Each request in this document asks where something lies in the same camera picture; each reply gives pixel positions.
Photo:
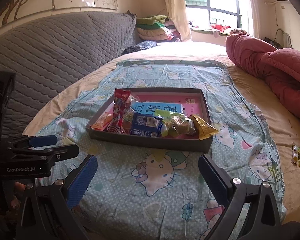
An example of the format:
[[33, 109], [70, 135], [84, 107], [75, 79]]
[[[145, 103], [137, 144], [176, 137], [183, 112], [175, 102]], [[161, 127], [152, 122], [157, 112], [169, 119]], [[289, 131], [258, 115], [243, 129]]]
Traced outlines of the person's left hand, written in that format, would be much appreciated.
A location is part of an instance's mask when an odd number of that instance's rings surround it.
[[18, 181], [0, 182], [0, 222], [17, 219], [24, 191], [25, 185]]

